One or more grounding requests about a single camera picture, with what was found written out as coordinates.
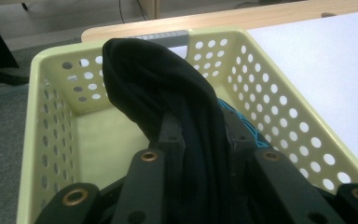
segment white table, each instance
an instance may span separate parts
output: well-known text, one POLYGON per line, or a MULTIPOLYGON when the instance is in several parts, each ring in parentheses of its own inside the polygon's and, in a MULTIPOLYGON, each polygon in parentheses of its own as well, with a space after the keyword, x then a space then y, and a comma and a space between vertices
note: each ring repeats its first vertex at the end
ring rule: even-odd
POLYGON ((358 13, 249 32, 358 159, 358 13))

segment chair leg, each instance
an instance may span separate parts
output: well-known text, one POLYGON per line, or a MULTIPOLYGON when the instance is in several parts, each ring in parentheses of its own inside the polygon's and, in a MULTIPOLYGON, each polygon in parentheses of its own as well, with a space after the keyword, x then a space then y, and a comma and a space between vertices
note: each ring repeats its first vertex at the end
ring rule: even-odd
POLYGON ((28 11, 28 7, 27 7, 27 5, 25 5, 25 3, 21 3, 21 5, 22 5, 22 8, 24 8, 25 11, 28 11))

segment plastic basket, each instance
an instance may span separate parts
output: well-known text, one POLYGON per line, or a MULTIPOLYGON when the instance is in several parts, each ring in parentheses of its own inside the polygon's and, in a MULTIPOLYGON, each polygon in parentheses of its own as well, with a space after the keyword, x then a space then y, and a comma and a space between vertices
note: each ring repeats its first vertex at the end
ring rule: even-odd
MULTIPOLYGON (((39 53, 33 60, 17 223, 34 223, 63 187, 104 188, 147 147, 138 126, 107 99, 103 42, 39 53)), ((330 192, 358 183, 358 160, 243 31, 190 30, 187 61, 299 169, 330 192)))

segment black cable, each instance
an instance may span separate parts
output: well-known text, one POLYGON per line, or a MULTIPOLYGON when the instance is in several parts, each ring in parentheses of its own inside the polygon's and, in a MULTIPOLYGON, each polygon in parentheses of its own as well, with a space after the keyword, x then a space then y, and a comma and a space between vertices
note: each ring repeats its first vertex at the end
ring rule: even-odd
POLYGON ((139 9, 141 10, 141 13, 142 13, 142 17, 144 18, 145 21, 147 21, 147 19, 145 18, 145 14, 144 14, 144 11, 142 10, 142 6, 141 6, 141 3, 139 2, 139 0, 136 0, 136 2, 138 2, 138 6, 139 6, 139 9))
POLYGON ((121 0, 118 0, 118 10, 120 11, 121 20, 123 21, 123 23, 126 23, 124 22, 123 13, 121 12, 121 0))

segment black cloth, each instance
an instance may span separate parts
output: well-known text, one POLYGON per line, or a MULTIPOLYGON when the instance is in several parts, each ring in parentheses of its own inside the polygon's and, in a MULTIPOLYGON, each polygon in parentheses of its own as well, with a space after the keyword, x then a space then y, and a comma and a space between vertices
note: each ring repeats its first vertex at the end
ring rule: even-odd
POLYGON ((171 110, 186 143, 181 194, 169 198, 167 223, 230 223, 231 192, 223 113, 212 86, 170 50, 140 39, 103 45, 110 102, 149 139, 171 110))

